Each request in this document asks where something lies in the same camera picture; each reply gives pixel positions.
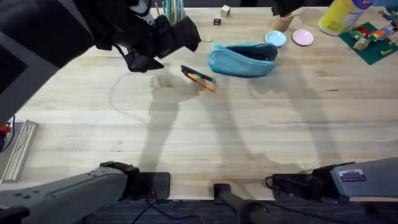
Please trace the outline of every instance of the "cable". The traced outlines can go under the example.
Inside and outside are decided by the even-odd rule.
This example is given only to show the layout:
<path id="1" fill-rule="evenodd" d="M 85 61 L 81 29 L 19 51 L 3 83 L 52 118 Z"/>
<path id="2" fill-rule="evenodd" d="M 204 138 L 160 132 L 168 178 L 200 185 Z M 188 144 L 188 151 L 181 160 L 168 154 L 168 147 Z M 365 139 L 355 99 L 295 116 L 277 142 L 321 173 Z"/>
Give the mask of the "cable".
<path id="1" fill-rule="evenodd" d="M 272 176 L 266 177 L 265 183 L 266 183 L 266 186 L 267 186 L 269 189 L 275 190 L 274 186 L 271 186 L 271 185 L 268 183 L 268 180 L 270 180 L 271 178 L 272 178 Z"/>
<path id="2" fill-rule="evenodd" d="M 10 141 L 8 142 L 7 146 L 4 147 L 4 149 L 0 149 L 0 152 L 4 152 L 12 143 L 12 140 L 14 140 L 14 136 L 15 136 L 15 115 L 12 116 L 12 136 Z"/>
<path id="3" fill-rule="evenodd" d="M 171 218 L 173 220 L 184 220 L 184 219 L 188 219 L 188 218 L 198 218 L 202 224 L 205 224 L 205 220 L 202 216 L 196 214 L 196 215 L 184 215 L 182 217 L 174 217 L 172 215 L 169 215 L 167 213 L 165 213 L 163 210 L 161 210 L 160 208 L 156 207 L 154 204 L 151 204 L 148 202 L 148 200 L 146 200 L 147 204 L 150 205 L 154 210 L 156 210 L 157 212 L 159 212 L 161 215 Z"/>
<path id="4" fill-rule="evenodd" d="M 140 219 L 140 217 L 141 217 L 143 214 L 145 214 L 150 208 L 151 208 L 150 205 L 148 205 L 146 208 L 144 208 L 143 211 L 140 212 L 140 213 L 138 214 L 138 216 L 134 219 L 134 221 L 132 221 L 131 224 L 135 224 L 135 223 L 138 221 L 138 219 Z"/>
<path id="5" fill-rule="evenodd" d="M 296 209 L 293 209 L 293 208 L 287 208 L 287 207 L 285 207 L 283 205 L 278 205 L 278 204 L 276 204 L 274 202 L 263 201 L 263 203 L 268 203 L 268 204 L 270 204 L 272 206 L 275 206 L 277 208 L 286 210 L 288 212 L 298 213 L 298 214 L 305 215 L 305 216 L 308 216 L 308 217 L 317 218 L 317 219 L 323 220 L 323 221 L 328 221 L 328 222 L 333 222 L 333 223 L 340 223 L 340 224 L 347 224 L 348 223 L 348 222 L 344 222 L 344 221 L 335 220 L 335 219 L 329 218 L 329 217 L 323 217 L 321 215 L 314 215 L 314 214 L 311 214 L 311 213 L 299 211 L 299 210 L 296 210 Z"/>

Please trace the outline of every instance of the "blue pencil case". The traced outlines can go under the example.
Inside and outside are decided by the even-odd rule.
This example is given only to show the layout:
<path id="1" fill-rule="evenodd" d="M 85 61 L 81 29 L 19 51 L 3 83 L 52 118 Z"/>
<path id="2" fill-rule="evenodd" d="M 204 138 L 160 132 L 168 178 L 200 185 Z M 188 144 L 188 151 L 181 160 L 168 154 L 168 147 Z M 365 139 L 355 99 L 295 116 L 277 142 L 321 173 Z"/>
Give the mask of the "blue pencil case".
<path id="1" fill-rule="evenodd" d="M 215 45 L 208 61 L 211 71 L 242 78 L 263 77 L 276 67 L 278 50 L 273 44 L 247 42 Z"/>

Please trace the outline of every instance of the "blue plate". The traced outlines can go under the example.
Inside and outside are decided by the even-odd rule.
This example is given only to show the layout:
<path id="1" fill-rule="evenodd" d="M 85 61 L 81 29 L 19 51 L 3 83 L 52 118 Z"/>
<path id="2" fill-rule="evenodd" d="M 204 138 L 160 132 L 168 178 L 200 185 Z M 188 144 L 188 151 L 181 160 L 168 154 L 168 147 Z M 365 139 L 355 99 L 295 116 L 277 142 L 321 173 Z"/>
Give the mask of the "blue plate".
<path id="1" fill-rule="evenodd" d="M 266 34 L 266 42 L 274 44 L 276 47 L 281 47 L 286 44 L 286 35 L 277 31 L 272 30 Z"/>

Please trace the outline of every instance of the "wooden block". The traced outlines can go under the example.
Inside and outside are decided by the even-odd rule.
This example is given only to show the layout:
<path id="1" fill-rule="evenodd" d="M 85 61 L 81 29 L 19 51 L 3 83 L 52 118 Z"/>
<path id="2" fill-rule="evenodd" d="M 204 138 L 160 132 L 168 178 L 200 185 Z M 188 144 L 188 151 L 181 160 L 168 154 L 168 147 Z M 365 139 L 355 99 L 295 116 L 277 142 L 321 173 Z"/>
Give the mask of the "wooden block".
<path id="1" fill-rule="evenodd" d="M 362 37 L 354 44 L 354 49 L 364 50 L 364 49 L 366 49 L 366 47 L 369 46 L 369 43 L 370 43 L 370 40 Z"/>
<path id="2" fill-rule="evenodd" d="M 227 18 L 231 14 L 231 7 L 225 5 L 221 8 L 221 16 Z"/>

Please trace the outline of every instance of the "black mount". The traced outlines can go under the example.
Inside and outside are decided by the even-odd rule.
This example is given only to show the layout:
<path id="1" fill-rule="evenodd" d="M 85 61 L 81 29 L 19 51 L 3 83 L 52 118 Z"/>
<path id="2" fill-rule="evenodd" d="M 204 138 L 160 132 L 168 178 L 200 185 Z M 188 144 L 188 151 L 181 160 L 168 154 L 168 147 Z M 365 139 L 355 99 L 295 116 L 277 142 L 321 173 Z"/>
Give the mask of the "black mount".
<path id="1" fill-rule="evenodd" d="M 137 167 L 121 162 L 103 162 L 99 166 L 118 169 L 127 175 L 121 200 L 166 200 L 170 195 L 171 175 L 168 172 L 140 172 Z"/>
<path id="2" fill-rule="evenodd" d="M 244 200 L 231 193 L 229 184 L 215 184 L 214 203 L 217 205 L 226 205 L 236 214 L 237 223 L 244 224 L 282 224 L 287 222 L 278 222 L 273 219 L 265 209 L 265 206 L 259 200 Z"/>
<path id="3" fill-rule="evenodd" d="M 300 197 L 317 202 L 324 199 L 344 200 L 334 184 L 330 171 L 335 167 L 348 164 L 354 164 L 354 162 L 320 167 L 314 169 L 311 174 L 274 174 L 267 177 L 265 182 L 274 191 L 276 199 L 282 192 L 289 197 Z"/>
<path id="4" fill-rule="evenodd" d="M 0 210 L 0 223 L 20 224 L 22 219 L 29 215 L 29 209 L 22 206 Z"/>

